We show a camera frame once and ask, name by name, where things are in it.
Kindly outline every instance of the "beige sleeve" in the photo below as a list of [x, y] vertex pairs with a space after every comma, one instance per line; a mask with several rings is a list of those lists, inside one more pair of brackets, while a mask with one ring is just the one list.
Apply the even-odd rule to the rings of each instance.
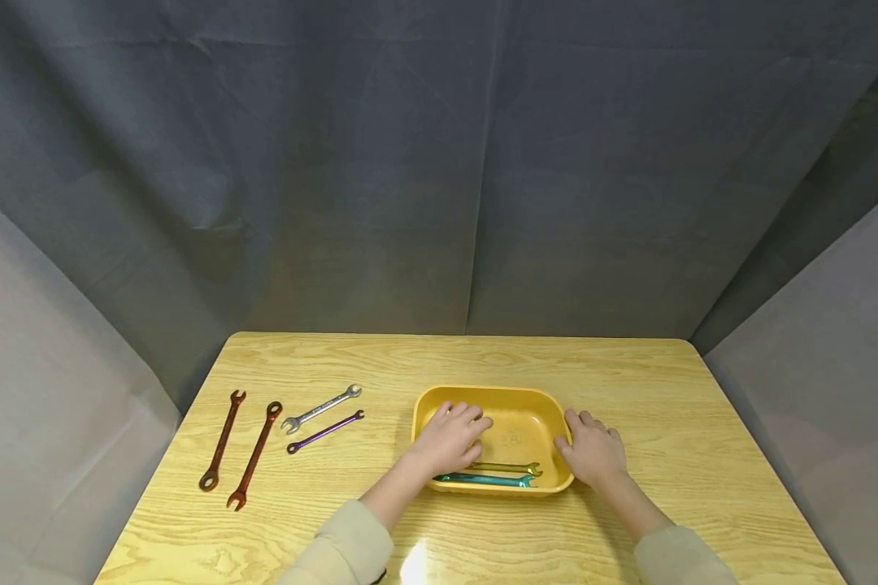
[[683, 526], [650, 532], [637, 543], [634, 556], [647, 585], [737, 585], [709, 544]]
[[370, 585], [384, 572], [393, 541], [367, 506], [349, 500], [322, 525], [315, 540], [277, 585]]

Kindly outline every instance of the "purple wrench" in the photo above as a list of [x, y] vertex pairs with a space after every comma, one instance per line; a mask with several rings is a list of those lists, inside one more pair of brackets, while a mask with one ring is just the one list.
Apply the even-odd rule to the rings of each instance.
[[354, 423], [355, 420], [360, 420], [361, 418], [364, 418], [364, 411], [363, 410], [360, 410], [357, 413], [352, 414], [350, 417], [346, 418], [345, 420], [340, 420], [340, 421], [336, 422], [332, 426], [328, 427], [328, 429], [323, 429], [322, 431], [316, 432], [315, 435], [313, 435], [311, 437], [306, 437], [302, 441], [298, 441], [296, 443], [287, 444], [286, 445], [286, 452], [289, 453], [290, 455], [295, 455], [299, 449], [304, 448], [305, 445], [308, 445], [312, 441], [315, 441], [315, 439], [321, 439], [322, 437], [328, 435], [328, 433], [338, 431], [339, 429], [341, 429], [341, 427], [343, 427], [347, 424]]

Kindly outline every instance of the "wood grain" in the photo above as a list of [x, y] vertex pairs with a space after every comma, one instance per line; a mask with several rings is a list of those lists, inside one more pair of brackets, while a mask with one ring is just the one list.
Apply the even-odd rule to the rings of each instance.
[[[280, 420], [357, 382], [364, 394], [297, 435], [274, 429], [241, 512], [225, 509], [269, 401]], [[632, 475], [745, 585], [842, 584], [692, 346], [681, 340], [238, 333], [224, 346], [98, 583], [274, 583], [341, 503], [408, 447], [413, 404], [438, 384], [540, 388], [622, 431]], [[200, 492], [228, 412], [221, 466]], [[285, 446], [364, 408], [297, 455]], [[541, 499], [424, 489], [394, 532], [384, 583], [639, 583], [632, 544], [576, 481]]]

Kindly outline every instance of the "teal wrench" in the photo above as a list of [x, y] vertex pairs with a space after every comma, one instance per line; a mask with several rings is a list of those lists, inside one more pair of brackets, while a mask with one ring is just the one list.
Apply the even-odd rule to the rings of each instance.
[[532, 488], [530, 481], [532, 475], [523, 478], [499, 478], [496, 475], [477, 474], [442, 474], [435, 476], [436, 481], [458, 481], [463, 483], [481, 483], [489, 486], [507, 486], [509, 488]]

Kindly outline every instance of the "wrench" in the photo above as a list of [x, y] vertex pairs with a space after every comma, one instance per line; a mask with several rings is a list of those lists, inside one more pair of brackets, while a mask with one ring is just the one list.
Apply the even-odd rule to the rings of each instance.
[[343, 420], [336, 422], [332, 426], [328, 427], [328, 429], [323, 429], [322, 431], [316, 432], [315, 435], [313, 435], [311, 437], [303, 439], [302, 441], [298, 441], [297, 443], [287, 444], [286, 445], [286, 452], [289, 453], [290, 455], [295, 455], [299, 449], [304, 448], [305, 445], [308, 445], [312, 441], [315, 441], [315, 439], [320, 439], [320, 438], [328, 435], [329, 432], [338, 431], [339, 429], [341, 429], [341, 427], [343, 427], [347, 424], [354, 423], [355, 420], [360, 420], [361, 418], [364, 418], [364, 411], [363, 410], [360, 410], [357, 413], [352, 414], [350, 417], [348, 417], [346, 419], [343, 419]]
[[534, 461], [533, 463], [527, 463], [526, 466], [517, 466], [514, 463], [472, 463], [468, 469], [472, 470], [502, 470], [502, 472], [507, 472], [511, 474], [530, 474], [533, 478], [539, 478], [540, 475], [543, 475], [541, 470], [537, 469], [539, 463]]
[[247, 462], [247, 468], [244, 469], [241, 484], [228, 497], [228, 507], [231, 507], [232, 501], [237, 501], [237, 507], [234, 509], [235, 512], [240, 511], [247, 504], [247, 487], [250, 485], [250, 478], [253, 478], [254, 470], [258, 468], [258, 460], [260, 459], [260, 454], [263, 453], [263, 445], [267, 443], [269, 430], [273, 428], [273, 423], [281, 412], [283, 412], [283, 405], [280, 402], [273, 401], [267, 405], [267, 422], [264, 423], [258, 443], [254, 445], [254, 451], [250, 454], [250, 461]]
[[292, 435], [294, 432], [299, 430], [299, 425], [302, 425], [305, 421], [310, 418], [314, 418], [317, 414], [322, 414], [324, 411], [327, 411], [329, 408], [332, 408], [334, 405], [339, 405], [341, 402], [348, 400], [349, 398], [354, 398], [355, 396], [361, 395], [361, 387], [359, 387], [356, 383], [351, 384], [351, 386], [346, 389], [345, 392], [342, 392], [338, 396], [335, 396], [332, 400], [328, 402], [324, 402], [322, 405], [316, 406], [314, 409], [311, 409], [309, 412], [304, 414], [299, 414], [298, 417], [290, 417], [283, 421], [283, 424], [280, 425], [280, 429], [283, 429], [287, 424], [289, 424], [289, 430], [286, 431], [286, 435]]
[[247, 392], [241, 393], [241, 390], [231, 392], [231, 408], [228, 409], [228, 418], [224, 420], [224, 429], [221, 430], [221, 438], [218, 439], [215, 456], [211, 458], [211, 466], [207, 468], [202, 479], [198, 480], [198, 486], [203, 492], [211, 492], [212, 489], [218, 487], [218, 466], [221, 464], [221, 457], [224, 455], [224, 446], [228, 444], [228, 436], [231, 435], [231, 426], [234, 426], [237, 407], [241, 406], [241, 402], [246, 398]]
[[489, 486], [508, 486], [511, 488], [533, 488], [530, 482], [533, 480], [532, 475], [525, 475], [523, 478], [499, 478], [496, 475], [476, 475], [476, 474], [442, 474], [435, 476], [436, 481], [460, 481], [464, 483], [483, 483]]

